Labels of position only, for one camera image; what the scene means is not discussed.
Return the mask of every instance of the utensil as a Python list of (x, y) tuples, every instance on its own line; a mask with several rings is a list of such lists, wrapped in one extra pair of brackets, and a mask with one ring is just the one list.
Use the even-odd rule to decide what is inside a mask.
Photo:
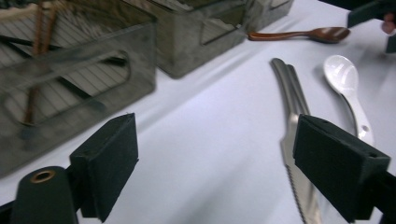
[(312, 40), (326, 44), (336, 44), (345, 39), (350, 31), (345, 27), (325, 27), (311, 31), (287, 32), (277, 34), (248, 33), (248, 39), (253, 41), (283, 40), (295, 36), (307, 36)]
[(359, 74), (355, 65), (344, 56), (333, 55), (326, 59), (324, 73), (330, 86), (347, 101), (359, 139), (373, 146), (373, 131), (358, 99)]
[(271, 65), (285, 93), (285, 100), (289, 108), (288, 130), (281, 141), (281, 147), (294, 198), (303, 222), (307, 224), (320, 224), (321, 217), (315, 187), (295, 165), (293, 158), (294, 139), (300, 114), (299, 108), (304, 114), (309, 114), (308, 106), (294, 67), (292, 65), (286, 65), (282, 60), (277, 58), (271, 61)]

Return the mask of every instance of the metal knife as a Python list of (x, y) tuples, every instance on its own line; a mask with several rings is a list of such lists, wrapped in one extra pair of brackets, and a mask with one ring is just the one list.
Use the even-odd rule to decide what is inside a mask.
[(283, 160), (288, 170), (291, 188), (298, 206), (298, 210), (305, 224), (320, 224), (321, 217), (318, 208), (317, 195), (314, 185), (294, 164), (293, 148), (297, 130), (299, 108), (303, 114), (309, 115), (300, 82), (292, 65), (274, 58), (271, 65), (283, 89), (285, 100), (289, 108), (288, 130), (281, 141)]

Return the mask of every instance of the spoon bowl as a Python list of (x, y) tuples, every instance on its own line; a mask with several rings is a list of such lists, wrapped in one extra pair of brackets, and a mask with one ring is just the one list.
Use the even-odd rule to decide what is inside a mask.
[(358, 100), (359, 74), (355, 65), (344, 56), (333, 55), (326, 59), (323, 69), (330, 86), (348, 103), (355, 119), (357, 136), (373, 146), (373, 131)]
[(247, 34), (249, 40), (271, 41), (283, 40), (295, 36), (307, 36), (308, 38), (326, 44), (336, 44), (345, 39), (350, 34), (346, 27), (323, 27), (311, 31), (286, 32), (277, 34), (262, 34), (251, 32)]

